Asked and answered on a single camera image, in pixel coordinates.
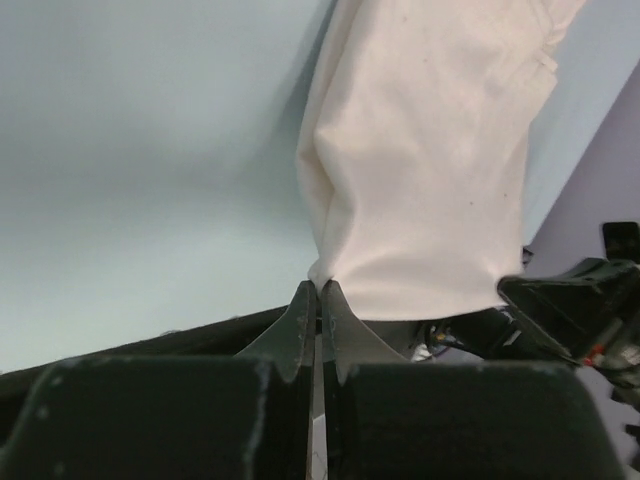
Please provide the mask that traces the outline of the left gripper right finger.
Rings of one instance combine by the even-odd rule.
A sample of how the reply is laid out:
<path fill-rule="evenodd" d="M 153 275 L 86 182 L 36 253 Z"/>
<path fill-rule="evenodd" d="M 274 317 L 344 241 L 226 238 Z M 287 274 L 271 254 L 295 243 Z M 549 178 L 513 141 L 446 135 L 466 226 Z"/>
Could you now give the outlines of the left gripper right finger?
<path fill-rule="evenodd" d="M 411 363 L 321 294 L 332 479 L 622 479 L 597 408 L 550 362 Z"/>

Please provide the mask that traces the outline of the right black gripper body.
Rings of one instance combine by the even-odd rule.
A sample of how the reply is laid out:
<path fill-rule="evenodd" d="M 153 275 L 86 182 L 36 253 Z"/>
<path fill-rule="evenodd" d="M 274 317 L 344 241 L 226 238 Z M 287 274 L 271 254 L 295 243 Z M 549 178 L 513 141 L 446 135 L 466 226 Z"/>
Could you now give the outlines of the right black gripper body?
<path fill-rule="evenodd" d="M 639 409 L 639 224 L 606 222 L 605 247 L 583 278 L 595 324 L 584 363 L 613 386 L 612 399 Z"/>

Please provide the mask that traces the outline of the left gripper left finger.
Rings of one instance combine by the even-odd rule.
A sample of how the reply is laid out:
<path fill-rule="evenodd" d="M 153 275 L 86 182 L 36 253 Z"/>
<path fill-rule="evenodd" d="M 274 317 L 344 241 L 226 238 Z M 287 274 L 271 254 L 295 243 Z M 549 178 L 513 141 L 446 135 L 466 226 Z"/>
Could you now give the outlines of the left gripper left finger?
<path fill-rule="evenodd" d="M 53 364 L 3 446 L 5 479 L 303 479 L 316 291 L 235 355 L 99 355 Z"/>

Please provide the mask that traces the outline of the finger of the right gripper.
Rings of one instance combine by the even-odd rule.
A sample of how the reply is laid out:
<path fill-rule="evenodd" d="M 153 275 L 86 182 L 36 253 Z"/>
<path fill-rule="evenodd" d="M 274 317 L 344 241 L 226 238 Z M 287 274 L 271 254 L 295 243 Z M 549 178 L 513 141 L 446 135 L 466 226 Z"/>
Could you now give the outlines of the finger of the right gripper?
<path fill-rule="evenodd" d="M 575 361 L 603 355 L 639 312 L 639 266 L 586 258 L 552 277 L 505 277 L 497 291 L 543 348 Z"/>

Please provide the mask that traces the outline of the cream t shirt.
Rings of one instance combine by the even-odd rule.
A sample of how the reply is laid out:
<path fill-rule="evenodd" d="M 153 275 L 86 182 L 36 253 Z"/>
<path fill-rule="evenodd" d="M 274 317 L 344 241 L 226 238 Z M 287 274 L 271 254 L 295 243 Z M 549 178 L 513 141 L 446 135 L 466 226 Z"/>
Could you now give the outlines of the cream t shirt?
<path fill-rule="evenodd" d="M 530 126 L 579 1 L 340 1 L 296 167 L 318 257 L 370 321 L 498 306 L 522 270 Z"/>

